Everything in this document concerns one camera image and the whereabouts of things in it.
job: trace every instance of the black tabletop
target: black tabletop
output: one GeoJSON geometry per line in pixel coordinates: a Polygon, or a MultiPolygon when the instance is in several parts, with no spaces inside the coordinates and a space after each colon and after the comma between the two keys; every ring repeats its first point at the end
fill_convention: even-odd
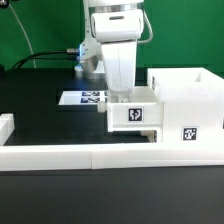
{"type": "MultiPolygon", "coordinates": [[[[144,71],[138,85],[144,85],[144,71]]],[[[59,106],[63,91],[107,90],[105,81],[77,79],[69,69],[11,70],[0,79],[1,113],[14,113],[15,132],[6,145],[147,142],[139,132],[107,132],[97,106],[59,106]]]]}
{"type": "MultiPolygon", "coordinates": [[[[0,111],[15,114],[16,132],[7,145],[146,141],[107,134],[94,106],[57,105],[64,89],[102,88],[103,81],[77,80],[71,70],[8,71],[0,111]]],[[[0,223],[223,224],[223,174],[222,166],[1,172],[0,223]]]]}

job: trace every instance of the green wall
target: green wall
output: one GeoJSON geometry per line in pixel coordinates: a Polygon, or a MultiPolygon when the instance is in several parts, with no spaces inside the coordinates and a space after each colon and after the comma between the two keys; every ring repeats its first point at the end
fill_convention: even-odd
{"type": "MultiPolygon", "coordinates": [[[[81,0],[12,2],[35,52],[77,47],[83,40],[81,0]]],[[[203,66],[224,72],[223,0],[145,0],[154,39],[138,47],[139,67],[203,66]]],[[[10,9],[0,10],[0,63],[7,69],[29,55],[10,9]]],[[[69,61],[37,62],[38,67],[71,67],[69,61]]]]}

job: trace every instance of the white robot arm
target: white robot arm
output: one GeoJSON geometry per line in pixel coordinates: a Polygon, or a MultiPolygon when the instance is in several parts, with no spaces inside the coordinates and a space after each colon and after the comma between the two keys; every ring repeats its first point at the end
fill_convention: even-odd
{"type": "Polygon", "coordinates": [[[102,56],[109,93],[118,102],[128,102],[135,84],[136,50],[144,29],[144,0],[84,0],[86,38],[80,61],[84,70],[96,68],[102,56]]]}

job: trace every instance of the black cable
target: black cable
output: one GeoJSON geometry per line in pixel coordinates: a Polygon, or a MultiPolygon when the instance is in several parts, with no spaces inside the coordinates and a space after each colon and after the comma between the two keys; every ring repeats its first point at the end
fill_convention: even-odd
{"type": "MultiPolygon", "coordinates": [[[[45,55],[55,55],[55,54],[68,54],[67,50],[59,50],[59,51],[47,51],[47,52],[39,52],[36,54],[32,54],[28,56],[27,58],[24,58],[20,61],[18,61],[12,69],[19,69],[21,68],[27,61],[33,60],[33,59],[41,59],[41,60],[61,60],[59,58],[37,58],[38,56],[45,56],[45,55]]],[[[77,52],[69,53],[69,55],[74,56],[77,52]]],[[[76,60],[76,57],[70,57],[70,58],[63,58],[62,60],[76,60]]]]}

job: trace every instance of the white block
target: white block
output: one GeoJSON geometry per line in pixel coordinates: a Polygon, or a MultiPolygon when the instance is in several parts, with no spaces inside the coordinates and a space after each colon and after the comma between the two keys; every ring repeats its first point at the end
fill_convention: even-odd
{"type": "Polygon", "coordinates": [[[6,143],[14,129],[13,114],[2,114],[0,116],[0,146],[6,143]]]}

